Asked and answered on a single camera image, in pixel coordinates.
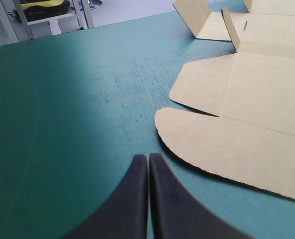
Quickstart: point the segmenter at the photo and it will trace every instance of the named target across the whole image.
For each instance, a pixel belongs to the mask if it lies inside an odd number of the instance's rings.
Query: floor
[[[102,0],[103,4],[93,9],[92,16],[94,18],[94,25],[103,26],[123,21],[129,21],[147,16],[158,15],[166,12],[175,11],[172,3],[173,0]],[[206,0],[208,4],[225,1],[225,0]],[[14,4],[12,0],[3,0],[7,11],[13,11]],[[11,18],[12,24],[17,32],[20,41],[28,40],[22,24]],[[65,18],[59,20],[59,25],[62,33],[78,31],[79,26],[76,18]],[[0,22],[0,33],[7,41],[7,35],[2,28]],[[50,36],[50,26],[47,23],[34,26],[32,28],[34,38]]]

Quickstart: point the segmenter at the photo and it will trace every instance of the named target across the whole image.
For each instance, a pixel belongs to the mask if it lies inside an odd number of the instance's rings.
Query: cardboard flap
[[[174,8],[195,37],[205,25],[211,10],[204,0],[176,0]]]
[[[157,111],[155,123],[168,148],[193,166],[295,199],[295,136],[173,108]]]
[[[294,58],[236,53],[189,62],[169,97],[213,115],[295,135]]]
[[[222,15],[237,52],[295,58],[295,16],[244,13],[233,21],[226,7]]]
[[[250,13],[293,15],[295,1],[288,0],[242,0]]]
[[[252,0],[242,0],[243,4],[245,4],[248,12],[250,12],[251,10],[251,6],[252,6]]]
[[[186,63],[174,83],[172,101],[220,116],[237,54]]]
[[[236,51],[238,52],[239,47],[240,47],[240,39],[239,39],[238,33],[236,31],[236,28],[233,25],[233,21],[231,19],[228,8],[224,7],[221,10],[221,13],[222,13],[223,20],[225,22],[225,26],[226,26],[227,31],[229,33],[229,37],[232,41],[232,44],[234,45]]]

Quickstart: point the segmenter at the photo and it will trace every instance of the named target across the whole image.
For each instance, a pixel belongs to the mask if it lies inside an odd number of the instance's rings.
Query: cardboard
[[[236,53],[185,64],[169,97],[295,135],[295,58]]]
[[[230,41],[220,12],[213,12],[205,0],[176,0],[174,8],[198,39]],[[231,13],[237,20],[243,13]]]
[[[163,142],[184,161],[295,199],[295,136],[173,108],[158,110],[155,123]]]
[[[236,21],[222,10],[237,52],[295,57],[295,16],[244,13]]]
[[[295,0],[243,0],[250,13],[295,15]]]
[[[284,35],[283,31],[292,31],[294,35],[291,36],[291,39],[295,40],[294,17],[270,17],[271,14],[295,15],[295,1],[243,0],[243,2],[250,13],[261,14],[230,13],[238,33],[244,29],[245,22],[250,21],[250,30],[253,36],[258,34],[257,37],[261,37],[262,35],[268,40],[268,37],[272,36],[269,33],[270,30],[273,34],[276,34],[273,39],[281,40],[281,36]],[[212,12],[205,0],[176,0],[173,6],[196,38],[230,41],[221,14],[219,12]]]

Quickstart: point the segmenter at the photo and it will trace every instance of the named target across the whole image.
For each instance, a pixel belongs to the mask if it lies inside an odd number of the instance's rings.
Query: black object
[[[101,0],[88,0],[90,9],[96,9],[97,7],[101,6],[103,2]],[[83,11],[83,5],[79,2],[80,11]]]
[[[144,239],[148,212],[148,172],[144,155],[133,158],[104,204],[64,239]]]
[[[42,6],[43,2],[49,2],[48,6]],[[63,15],[67,13],[70,7],[70,2],[68,0],[62,0],[62,2],[59,3],[53,0],[26,0],[26,2],[21,1],[20,3],[27,21],[36,21],[48,17]],[[33,5],[26,8],[25,3],[32,3]],[[15,13],[15,18],[18,21],[21,21],[18,11],[14,9],[13,12]]]
[[[250,239],[201,205],[161,154],[150,155],[150,199],[155,239]]]

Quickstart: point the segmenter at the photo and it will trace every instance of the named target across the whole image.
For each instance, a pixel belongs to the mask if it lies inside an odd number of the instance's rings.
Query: green table surface
[[[228,5],[245,12],[240,0]],[[183,64],[231,53],[230,42],[195,39],[176,12],[0,47],[0,239],[64,235],[133,155],[151,152],[238,229],[295,238],[295,201],[193,168],[158,137],[157,109],[189,110],[168,98]]]

